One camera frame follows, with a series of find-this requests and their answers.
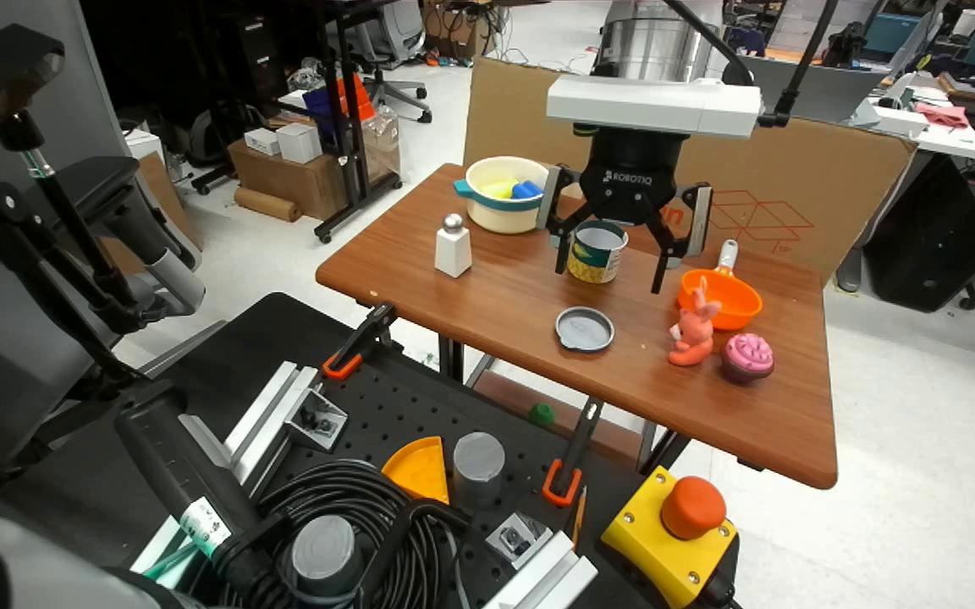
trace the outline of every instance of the small white bottle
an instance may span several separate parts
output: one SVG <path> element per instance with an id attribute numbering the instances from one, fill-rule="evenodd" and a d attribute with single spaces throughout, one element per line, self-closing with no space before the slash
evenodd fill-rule
<path id="1" fill-rule="evenodd" d="M 435 237 L 435 267 L 462 278 L 473 263 L 473 244 L 462 213 L 452 213 Z"/>

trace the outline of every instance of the red button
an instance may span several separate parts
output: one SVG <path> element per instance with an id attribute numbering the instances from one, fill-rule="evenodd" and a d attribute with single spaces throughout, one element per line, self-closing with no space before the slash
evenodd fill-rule
<path id="1" fill-rule="evenodd" d="M 724 497 L 702 478 L 680 478 L 662 505 L 662 525 L 669 534 L 690 541 L 724 521 Z"/>

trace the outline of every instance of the orange toy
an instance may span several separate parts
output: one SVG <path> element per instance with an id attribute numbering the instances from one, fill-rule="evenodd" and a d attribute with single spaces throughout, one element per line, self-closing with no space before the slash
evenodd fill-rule
<path id="1" fill-rule="evenodd" d="M 716 313 L 719 331 L 739 331 L 739 327 L 753 326 L 753 317 L 763 313 L 763 293 L 748 282 L 736 278 L 736 270 L 731 270 L 736 257 L 739 257 L 739 240 L 724 240 L 723 259 L 716 270 L 688 270 L 680 278 L 680 299 L 676 299 L 680 312 L 690 308 L 688 293 L 699 285 L 704 285 L 704 293 L 723 304 L 723 312 Z"/>
<path id="2" fill-rule="evenodd" d="M 672 327 L 674 348 L 669 360 L 674 364 L 702 364 L 716 353 L 719 308 L 719 300 L 704 299 L 704 282 L 684 293 L 680 320 Z"/>

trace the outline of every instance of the coiled cable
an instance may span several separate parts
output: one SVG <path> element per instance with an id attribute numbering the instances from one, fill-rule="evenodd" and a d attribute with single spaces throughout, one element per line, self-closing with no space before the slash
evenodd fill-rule
<path id="1" fill-rule="evenodd" d="M 286 587 L 304 604 L 318 599 L 296 591 L 296 575 L 286 564 L 296 531 L 323 514 L 345 519 L 365 541 L 365 575 L 359 579 L 356 599 L 335 604 L 368 609 L 438 609 L 449 603 L 449 581 L 453 581 L 452 528 L 462 525 L 442 505 L 420 505 L 401 494 L 379 469 L 362 460 L 333 460 L 298 473 L 258 502 L 266 521 L 280 519 L 280 534 L 267 534 L 266 550 L 280 564 Z M 237 587 L 216 595 L 224 604 L 244 604 Z"/>

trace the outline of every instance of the yellow object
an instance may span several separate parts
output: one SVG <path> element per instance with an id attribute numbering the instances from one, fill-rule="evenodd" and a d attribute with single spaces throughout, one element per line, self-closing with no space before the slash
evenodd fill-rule
<path id="1" fill-rule="evenodd" d="M 656 468 L 599 534 L 599 541 L 631 558 L 656 586 L 662 599 L 680 609 L 702 595 L 723 564 L 729 546 L 736 541 L 736 525 L 723 521 L 690 541 L 669 534 L 662 525 L 662 505 L 674 486 L 676 479 Z"/>
<path id="2" fill-rule="evenodd" d="M 418 435 L 401 447 L 382 464 L 382 473 L 418 497 L 452 505 L 443 435 Z"/>
<path id="3" fill-rule="evenodd" d="M 513 199 L 515 195 L 515 178 L 483 182 L 480 194 L 493 195 L 493 199 Z"/>

